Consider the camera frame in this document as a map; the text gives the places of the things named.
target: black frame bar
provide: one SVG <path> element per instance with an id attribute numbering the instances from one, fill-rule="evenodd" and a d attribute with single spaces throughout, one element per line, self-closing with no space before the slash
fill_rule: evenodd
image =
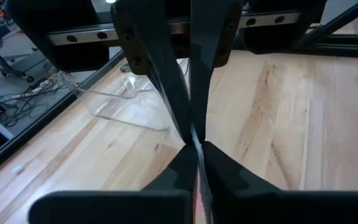
<path id="1" fill-rule="evenodd" d="M 88 77 L 83 83 L 79 85 L 82 89 L 89 89 L 97 81 L 99 81 L 105 74 L 110 72 L 119 62 L 125 58 L 124 52 L 119 51 L 102 69 L 98 70 L 90 77 Z M 34 137 L 39 131 L 41 131 L 49 122 L 55 119 L 61 112 L 68 108 L 74 101 L 76 101 L 76 91 L 73 90 L 64 96 L 58 103 L 53 105 L 48 111 L 40 116 L 34 123 L 32 123 L 27 129 L 9 140 L 0 147 L 0 165 L 2 165 L 7 159 L 9 159 L 15 152 L 17 152 L 22 146 L 26 144 L 28 140 Z"/>
<path id="2" fill-rule="evenodd" d="M 314 29 L 309 34 L 303 36 L 298 41 L 296 46 L 301 47 L 301 46 L 317 43 L 357 18 L 358 18 L 358 3 L 350 7 L 348 10 L 344 11 L 339 16 L 335 17 L 327 24 Z"/>
<path id="3" fill-rule="evenodd" d="M 243 45 L 235 45 L 234 50 L 247 50 Z M 273 53 L 305 54 L 334 57 L 358 58 L 358 34 L 333 34 L 311 46 L 294 47 Z"/>

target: electrical wire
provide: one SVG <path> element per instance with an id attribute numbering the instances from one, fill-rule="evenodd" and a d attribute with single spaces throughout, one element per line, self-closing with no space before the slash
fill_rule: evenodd
<path id="1" fill-rule="evenodd" d="M 67 88 L 63 83 L 58 84 L 58 78 L 55 78 L 54 75 L 50 75 L 50 71 L 54 68 L 51 68 L 47 73 L 47 78 L 49 83 L 42 87 L 42 89 L 36 93 L 33 93 L 31 88 L 28 88 L 25 92 L 19 94 L 6 94 L 0 96 L 0 99 L 3 99 L 7 95 L 19 95 L 18 97 L 13 97 L 11 99 L 0 101 L 0 104 L 6 110 L 0 117 L 0 122 L 6 127 L 13 127 L 16 125 L 20 119 L 25 118 L 26 116 L 30 118 L 36 118 L 41 116 L 49 109 L 48 103 L 36 104 L 38 96 L 42 95 L 54 95 L 57 91 Z M 15 100 L 14 104 L 9 104 L 10 101 Z M 43 107 L 44 109 L 41 112 L 34 114 L 34 109 Z"/>

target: screw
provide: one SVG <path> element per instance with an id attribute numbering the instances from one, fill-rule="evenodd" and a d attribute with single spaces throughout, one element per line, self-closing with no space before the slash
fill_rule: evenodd
<path id="1" fill-rule="evenodd" d="M 105 32 L 99 32 L 98 38 L 101 40 L 107 39 L 107 34 Z"/>
<path id="2" fill-rule="evenodd" d="M 285 16 L 278 16 L 278 17 L 274 20 L 274 22 L 275 22 L 276 24 L 282 23 L 282 22 L 284 21 L 284 19 L 285 19 Z"/>
<path id="3" fill-rule="evenodd" d="M 132 59 L 132 65 L 135 67 L 139 67 L 140 62 L 141 62 L 141 59 L 139 57 L 135 57 L 134 59 Z"/>
<path id="4" fill-rule="evenodd" d="M 221 58 L 227 57 L 227 52 L 226 52 L 226 51 L 222 51 L 222 52 L 219 54 L 219 57 L 221 57 Z"/>
<path id="5" fill-rule="evenodd" d="M 73 35 L 68 35 L 66 38 L 71 43 L 74 43 L 74 42 L 78 41 L 77 38 L 75 36 L 73 36 Z"/>
<path id="6" fill-rule="evenodd" d="M 132 35 L 130 33 L 124 33 L 124 40 L 131 40 L 132 39 Z"/>
<path id="7" fill-rule="evenodd" d="M 255 25 L 255 23 L 256 23 L 256 19 L 250 18 L 250 19 L 247 21 L 247 26 Z"/>
<path id="8" fill-rule="evenodd" d="M 234 28 L 234 24 L 233 24 L 232 22 L 230 22 L 230 23 L 226 26 L 226 29 L 227 29 L 228 31 L 233 30 L 233 28 Z"/>

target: clear plastic container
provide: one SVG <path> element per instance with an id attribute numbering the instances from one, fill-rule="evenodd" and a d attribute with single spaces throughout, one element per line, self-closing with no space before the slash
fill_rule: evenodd
<path id="1" fill-rule="evenodd" d="M 187 65 L 181 63 L 183 73 Z M 164 102 L 149 78 L 121 73 L 106 75 L 89 90 L 81 89 L 75 75 L 59 73 L 62 82 L 76 90 L 80 101 L 97 117 L 114 120 L 154 131 L 166 131 L 172 126 Z"/>

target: black cable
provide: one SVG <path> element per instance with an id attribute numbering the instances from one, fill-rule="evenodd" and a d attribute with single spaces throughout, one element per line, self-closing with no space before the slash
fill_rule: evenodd
<path id="1" fill-rule="evenodd" d="M 8 93 L 8 94 L 0 96 L 0 99 L 4 98 L 5 96 L 23 95 L 23 94 L 28 93 L 28 92 L 29 92 L 29 90 L 27 89 L 26 91 L 21 92 L 21 93 Z"/>
<path id="2" fill-rule="evenodd" d="M 35 103 L 33 103 L 31 101 L 36 100 L 36 98 L 38 96 L 54 95 L 54 94 L 56 94 L 56 92 L 58 90 L 67 88 L 65 85 L 62 85 L 62 86 L 58 86 L 56 89 L 52 90 L 52 88 L 55 85 L 56 85 L 56 82 L 51 80 L 50 85 L 43 87 L 38 93 L 34 93 L 31 95 L 24 95 L 24 94 L 32 91 L 32 90 L 28 89 L 23 93 L 19 93 L 20 95 L 24 95 L 24 96 L 0 101 L 1 106 L 4 107 L 4 109 L 6 110 L 6 112 L 1 115 L 0 122 L 2 124 L 4 124 L 6 127 L 13 127 L 19 122 L 20 119 L 25 118 L 26 116 L 28 116 L 30 118 L 36 118 L 36 117 L 44 114 L 49 109 L 49 104 L 41 103 L 41 104 L 36 105 Z M 12 100 L 16 100 L 17 102 L 14 105 L 10 105 L 8 102 L 12 101 Z M 41 106 L 45 107 L 45 109 L 42 112 L 37 113 L 37 114 L 32 114 L 35 108 L 39 108 Z M 7 115 L 8 110 L 14 110 L 13 114 L 8 116 Z"/>

